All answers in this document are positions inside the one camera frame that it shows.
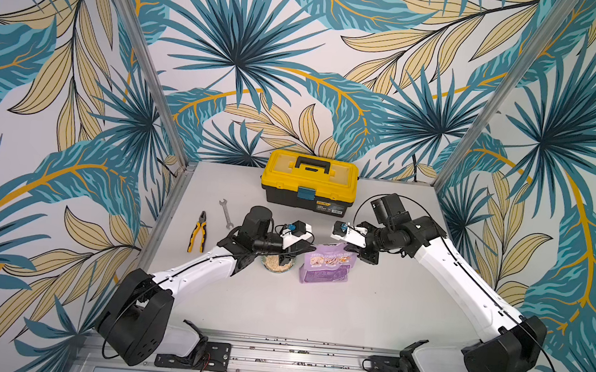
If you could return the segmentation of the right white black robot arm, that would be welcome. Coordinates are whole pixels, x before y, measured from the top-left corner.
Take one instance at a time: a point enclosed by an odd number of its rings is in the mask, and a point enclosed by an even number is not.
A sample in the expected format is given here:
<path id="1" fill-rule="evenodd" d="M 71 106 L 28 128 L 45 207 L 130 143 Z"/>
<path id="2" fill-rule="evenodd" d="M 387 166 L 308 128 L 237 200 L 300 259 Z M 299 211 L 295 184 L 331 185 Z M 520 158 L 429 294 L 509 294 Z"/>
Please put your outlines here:
<path id="1" fill-rule="evenodd" d="M 377 223 L 363 222 L 359 256 L 376 264 L 381 254 L 411 258 L 426 269 L 466 315 L 476 332 L 470 343 L 430 346 L 420 340 L 403 356 L 418 372 L 528 372 L 547 354 L 547 327 L 537 316 L 524 317 L 487 284 L 463 258 L 446 231 L 426 213 L 412 217 L 404 196 L 368 198 Z"/>

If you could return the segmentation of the purple oats bag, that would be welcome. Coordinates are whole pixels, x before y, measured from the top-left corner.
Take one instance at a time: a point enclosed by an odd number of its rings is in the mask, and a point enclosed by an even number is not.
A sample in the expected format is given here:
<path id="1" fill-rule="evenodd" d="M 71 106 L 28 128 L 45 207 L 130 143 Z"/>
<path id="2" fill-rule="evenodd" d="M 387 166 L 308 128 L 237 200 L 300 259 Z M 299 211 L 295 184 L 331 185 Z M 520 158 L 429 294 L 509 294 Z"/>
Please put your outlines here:
<path id="1" fill-rule="evenodd" d="M 302 284 L 347 282 L 354 268 L 357 253 L 345 249 L 346 244 L 320 245 L 303 255 L 299 269 Z"/>

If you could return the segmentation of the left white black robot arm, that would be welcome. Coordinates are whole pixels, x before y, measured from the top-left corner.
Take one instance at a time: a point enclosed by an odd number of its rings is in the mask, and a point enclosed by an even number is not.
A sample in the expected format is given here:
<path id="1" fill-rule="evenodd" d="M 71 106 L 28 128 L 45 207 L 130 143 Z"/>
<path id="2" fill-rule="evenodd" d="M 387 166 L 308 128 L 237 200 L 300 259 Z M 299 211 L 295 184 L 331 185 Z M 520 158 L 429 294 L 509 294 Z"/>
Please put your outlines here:
<path id="1" fill-rule="evenodd" d="M 208 337 L 190 320 L 170 325 L 173 308 L 208 284 L 233 277 L 259 257 L 273 256 L 286 265 L 315 249 L 309 224 L 277 226 L 272 215 L 269 208 L 254 206 L 242 225 L 197 259 L 153 274 L 142 269 L 129 273 L 94 325 L 103 350 L 113 351 L 102 356 L 136 366 L 160 353 L 186 369 L 201 368 L 207 361 Z"/>

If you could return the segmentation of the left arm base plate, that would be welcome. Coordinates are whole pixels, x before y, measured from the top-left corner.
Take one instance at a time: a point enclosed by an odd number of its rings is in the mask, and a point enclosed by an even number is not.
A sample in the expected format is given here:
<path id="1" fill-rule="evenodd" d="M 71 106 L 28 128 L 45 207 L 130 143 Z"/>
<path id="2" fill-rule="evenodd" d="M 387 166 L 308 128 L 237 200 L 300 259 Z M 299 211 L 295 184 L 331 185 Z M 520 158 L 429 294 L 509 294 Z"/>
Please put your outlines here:
<path id="1" fill-rule="evenodd" d="M 155 367 L 175 370 L 226 372 L 230 363 L 232 345 L 224 342 L 200 343 L 187 356 L 157 354 Z"/>

